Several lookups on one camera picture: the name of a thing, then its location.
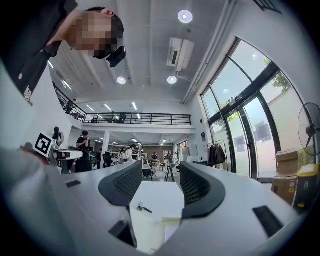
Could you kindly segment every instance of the black metal railing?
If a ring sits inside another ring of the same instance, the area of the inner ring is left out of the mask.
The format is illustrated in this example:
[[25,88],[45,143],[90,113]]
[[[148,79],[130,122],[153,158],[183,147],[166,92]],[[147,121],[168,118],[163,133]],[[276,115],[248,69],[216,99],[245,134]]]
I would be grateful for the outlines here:
[[87,113],[69,99],[54,83],[53,86],[64,112],[83,123]]
[[191,126],[190,114],[139,112],[86,113],[69,99],[54,83],[53,86],[64,112],[81,123]]
[[190,126],[189,114],[87,113],[83,123]]

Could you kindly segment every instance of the glass door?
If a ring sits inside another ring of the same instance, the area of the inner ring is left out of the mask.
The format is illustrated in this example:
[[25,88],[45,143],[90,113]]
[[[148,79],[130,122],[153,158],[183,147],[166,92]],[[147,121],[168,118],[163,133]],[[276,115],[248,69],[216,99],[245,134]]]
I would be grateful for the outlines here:
[[242,113],[249,122],[246,133],[252,136],[250,143],[252,144],[252,155],[256,161],[256,163],[251,162],[256,165],[252,170],[257,170],[256,174],[252,174],[252,178],[271,179],[276,175],[277,166],[275,143],[267,115],[258,98],[246,104]]

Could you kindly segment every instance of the air conditioner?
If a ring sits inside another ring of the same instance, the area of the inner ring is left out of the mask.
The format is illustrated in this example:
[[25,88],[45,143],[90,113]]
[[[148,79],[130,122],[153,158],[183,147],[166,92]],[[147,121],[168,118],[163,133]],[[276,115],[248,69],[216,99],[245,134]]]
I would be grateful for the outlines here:
[[170,38],[166,65],[175,67],[176,71],[187,69],[195,43],[179,38]]

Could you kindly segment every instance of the white surface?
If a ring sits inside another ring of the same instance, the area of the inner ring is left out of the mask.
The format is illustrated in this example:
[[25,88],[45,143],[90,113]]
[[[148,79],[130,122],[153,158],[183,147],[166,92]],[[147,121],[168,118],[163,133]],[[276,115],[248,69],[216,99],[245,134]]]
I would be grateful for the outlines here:
[[32,143],[34,146],[40,133],[53,134],[54,128],[59,127],[63,132],[64,142],[62,149],[68,148],[69,134],[72,124],[56,95],[52,79],[49,72],[49,66],[44,70],[37,87],[31,95],[30,102],[33,103],[34,118],[26,129],[22,144]]
[[130,207],[136,209],[139,202],[152,211],[152,213],[142,212],[159,222],[162,218],[181,218],[185,207],[184,194],[175,182],[142,182]]
[[35,111],[12,82],[2,60],[0,60],[0,108],[0,133],[3,135],[0,145],[6,149],[18,149]]

